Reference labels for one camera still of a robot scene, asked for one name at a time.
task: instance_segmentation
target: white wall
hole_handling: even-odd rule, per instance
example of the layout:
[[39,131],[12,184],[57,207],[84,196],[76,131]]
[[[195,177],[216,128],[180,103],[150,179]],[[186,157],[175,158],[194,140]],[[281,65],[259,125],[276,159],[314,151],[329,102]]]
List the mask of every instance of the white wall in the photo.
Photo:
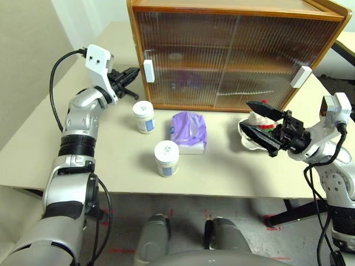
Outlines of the white wall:
[[129,21],[126,0],[52,0],[52,3],[74,49],[92,43],[110,22]]
[[[48,94],[50,71],[71,46],[50,0],[16,0],[0,1],[0,47],[1,150]],[[60,65],[55,81],[74,61]]]
[[[355,12],[355,0],[333,1]],[[75,49],[90,44],[110,22],[129,21],[126,0],[52,0],[52,2]],[[344,30],[355,32],[355,14]],[[331,49],[315,70],[316,76],[322,74],[339,79],[354,79],[355,68]]]

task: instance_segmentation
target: floor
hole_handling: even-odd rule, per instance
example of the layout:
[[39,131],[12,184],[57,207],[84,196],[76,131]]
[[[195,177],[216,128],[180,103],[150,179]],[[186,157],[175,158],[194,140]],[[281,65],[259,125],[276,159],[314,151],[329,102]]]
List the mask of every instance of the floor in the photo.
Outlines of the floor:
[[[286,210],[281,199],[241,199],[222,197],[168,195],[112,195],[113,230],[97,266],[131,266],[144,222],[156,213],[170,218],[172,238],[169,253],[202,249],[204,223],[221,216],[231,219],[244,234],[253,253],[281,260],[294,266],[314,266],[320,226],[315,217],[284,224],[274,230],[262,223],[266,214]],[[101,206],[105,198],[101,195]],[[107,225],[101,224],[101,236]],[[95,223],[88,221],[80,262],[89,261],[94,241]],[[323,265],[329,265],[329,251],[323,247]]]

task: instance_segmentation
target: jar label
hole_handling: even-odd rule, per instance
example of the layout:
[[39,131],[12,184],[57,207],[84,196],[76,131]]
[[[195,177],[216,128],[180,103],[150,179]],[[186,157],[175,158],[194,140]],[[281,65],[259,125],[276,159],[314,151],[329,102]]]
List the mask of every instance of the jar label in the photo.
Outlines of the jar label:
[[155,126],[154,119],[151,119],[151,120],[147,121],[145,123],[145,126],[146,126],[147,132],[152,131],[154,129],[154,126]]
[[171,176],[173,175],[173,169],[171,167],[169,168],[163,168],[163,175],[164,176]]

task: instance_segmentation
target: table leg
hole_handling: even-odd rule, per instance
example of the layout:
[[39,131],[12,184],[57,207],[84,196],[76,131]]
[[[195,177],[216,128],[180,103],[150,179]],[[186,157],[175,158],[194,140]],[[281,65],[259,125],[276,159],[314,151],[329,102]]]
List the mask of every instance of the table leg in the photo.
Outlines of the table leg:
[[337,42],[333,44],[332,49],[355,67],[355,57],[344,48],[342,48]]
[[43,197],[43,191],[40,191],[40,190],[30,190],[30,189],[25,189],[26,191],[32,193],[32,194],[35,194],[39,197]]
[[297,199],[284,199],[283,202],[287,210],[300,206]]
[[[327,211],[326,202],[323,202],[318,199],[317,203],[320,213]],[[286,212],[282,212],[274,216],[269,216],[264,219],[264,222],[268,227],[273,227],[282,223],[292,222],[317,214],[316,204],[313,201],[296,208],[292,208],[290,205],[288,206],[286,202],[285,204],[287,208]]]

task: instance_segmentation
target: table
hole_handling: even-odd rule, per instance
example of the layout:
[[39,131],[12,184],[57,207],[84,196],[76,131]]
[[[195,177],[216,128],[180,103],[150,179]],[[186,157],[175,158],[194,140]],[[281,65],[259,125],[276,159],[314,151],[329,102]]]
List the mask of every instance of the table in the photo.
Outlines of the table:
[[341,32],[332,49],[355,66],[355,32]]
[[[116,70],[137,65],[129,25],[112,23],[95,42],[115,55]],[[78,91],[87,88],[90,80],[84,59],[78,59],[54,90],[59,117],[64,120],[68,103]],[[129,89],[144,99],[141,77]],[[318,121],[322,97],[328,92],[311,75],[288,109],[312,126]],[[208,144],[204,155],[181,155],[178,173],[170,178],[158,175],[154,147],[169,138],[171,117],[178,111],[156,110],[156,129],[148,135],[136,129],[132,112],[134,99],[126,96],[117,106],[105,110],[99,126],[95,151],[96,174],[111,192],[167,193],[176,195],[213,195],[231,197],[311,198],[304,178],[306,164],[290,159],[280,151],[270,158],[264,151],[248,151],[242,147],[236,131],[237,122],[247,114],[198,112],[207,123]],[[348,127],[345,147],[355,138],[353,122]],[[0,185],[43,190],[57,156],[60,132],[46,97],[0,152]],[[315,178],[315,188],[324,196]]]

